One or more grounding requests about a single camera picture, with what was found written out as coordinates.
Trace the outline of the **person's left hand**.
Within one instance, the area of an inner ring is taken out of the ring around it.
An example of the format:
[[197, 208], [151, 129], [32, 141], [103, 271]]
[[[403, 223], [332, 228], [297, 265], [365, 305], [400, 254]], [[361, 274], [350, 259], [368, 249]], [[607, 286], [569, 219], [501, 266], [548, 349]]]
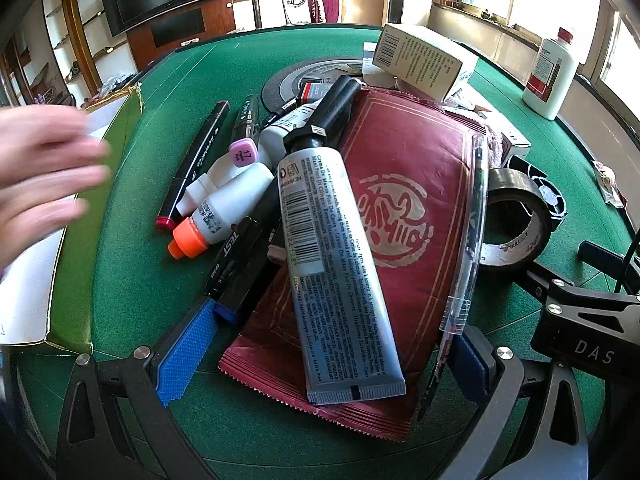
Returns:
[[110, 146], [89, 134], [75, 107], [29, 105], [1, 110], [1, 267], [81, 218], [76, 195], [108, 180]]

